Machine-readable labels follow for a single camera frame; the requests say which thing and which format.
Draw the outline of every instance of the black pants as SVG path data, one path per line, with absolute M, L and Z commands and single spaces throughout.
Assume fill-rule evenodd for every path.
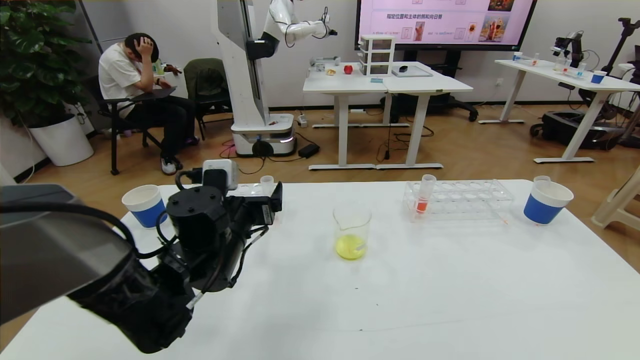
M 183 97 L 167 96 L 162 99 L 135 104 L 126 120 L 141 127 L 164 126 L 162 157 L 175 156 L 195 130 L 196 104 Z

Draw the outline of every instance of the floor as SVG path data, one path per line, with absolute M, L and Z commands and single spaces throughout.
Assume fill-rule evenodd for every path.
M 598 229 L 589 220 L 599 204 L 621 186 L 640 166 L 640 150 L 616 147 L 612 151 L 580 151 L 581 156 L 591 156 L 595 163 L 563 163 L 539 165 L 533 158 L 559 157 L 564 146 L 550 143 L 541 138 L 529 136 L 529 126 L 539 122 L 538 117 L 545 111 L 561 110 L 566 106 L 524 106 L 513 110 L 513 116 L 524 119 L 526 124 L 485 124 L 471 123 L 468 113 L 452 110 L 446 115 L 430 115 L 426 125 L 435 136 L 423 138 L 418 162 L 440 162 L 443 169 L 438 170 L 325 170 L 311 172 L 307 167 L 317 163 L 337 162 L 337 130 L 311 129 L 312 124 L 333 122 L 332 110 L 307 111 L 309 127 L 297 129 L 307 138 L 316 142 L 321 151 L 310 159 L 293 162 L 275 163 L 267 160 L 264 168 L 252 175 L 240 175 L 242 183 L 256 183 L 261 176 L 272 175 L 284 183 L 322 183 L 328 181 L 407 181 L 417 180 L 425 173 L 431 173 L 438 179 L 533 179 L 538 175 L 548 175 L 553 180 L 569 187 L 575 194 L 575 200 L 569 210 L 624 260 L 640 272 L 640 231 L 623 224 L 612 224 L 607 229 Z M 479 119 L 497 119 L 501 106 L 480 106 Z M 381 111 L 368 110 L 369 113 L 351 114 L 354 122 L 381 121 Z M 224 119 L 219 115 L 207 120 Z M 185 168 L 202 166 L 208 159 L 220 158 L 227 147 L 224 142 L 231 139 L 230 121 L 207 125 L 207 139 L 198 147 L 185 149 L 179 158 Z M 410 131 L 409 128 L 391 129 L 391 148 L 404 147 L 394 142 L 394 133 Z M 162 138 L 162 131 L 154 131 Z M 384 156 L 385 148 L 381 144 L 387 139 L 387 128 L 358 128 L 349 130 L 350 163 L 379 163 L 376 160 Z M 299 139 L 299 145 L 306 141 Z M 122 138 L 118 148 L 118 167 L 120 175 L 109 173 L 109 140 L 103 136 L 91 139 L 95 155 L 90 159 L 69 167 L 49 165 L 38 171 L 30 183 L 58 183 L 79 196 L 87 205 L 108 211 L 118 217 L 126 213 L 120 203 L 122 195 L 142 184 L 172 184 L 173 177 L 160 171 L 159 150 L 153 145 L 148 149 L 141 146 L 141 136 Z M 393 150 L 385 163 L 404 162 L 406 151 Z M 244 172 L 254 172 L 262 164 L 258 159 L 236 160 Z M 630 211 L 640 213 L 640 204 L 634 204 Z M 25 319 L 16 320 L 14 327 L 20 328 Z M 13 338 L 12 331 L 2 331 L 0 349 Z

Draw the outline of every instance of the television screen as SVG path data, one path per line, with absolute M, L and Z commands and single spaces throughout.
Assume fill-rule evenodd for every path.
M 360 35 L 398 49 L 519 50 L 537 0 L 358 0 Z

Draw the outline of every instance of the sneaker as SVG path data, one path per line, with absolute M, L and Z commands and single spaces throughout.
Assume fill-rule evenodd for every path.
M 175 168 L 175 164 L 171 161 L 171 159 L 160 159 L 160 165 L 162 166 L 162 172 L 165 175 L 174 175 L 177 171 Z
M 196 146 L 200 142 L 200 138 L 197 136 L 190 136 L 184 141 L 184 146 Z

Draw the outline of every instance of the blue and white paper cup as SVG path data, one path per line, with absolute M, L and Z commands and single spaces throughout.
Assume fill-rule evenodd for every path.
M 594 84 L 600 84 L 602 82 L 602 80 L 604 80 L 604 77 L 607 75 L 606 72 L 604 71 L 594 71 L 593 72 L 593 77 L 591 78 L 591 82 Z
M 166 210 L 160 188 L 156 185 L 143 185 L 130 190 L 122 197 L 122 204 L 138 219 L 140 225 L 147 228 L 155 227 L 158 216 Z M 166 218 L 167 214 L 164 214 L 160 223 Z
M 566 187 L 554 183 L 549 176 L 533 179 L 529 200 L 524 215 L 533 222 L 547 225 L 573 200 L 573 193 Z

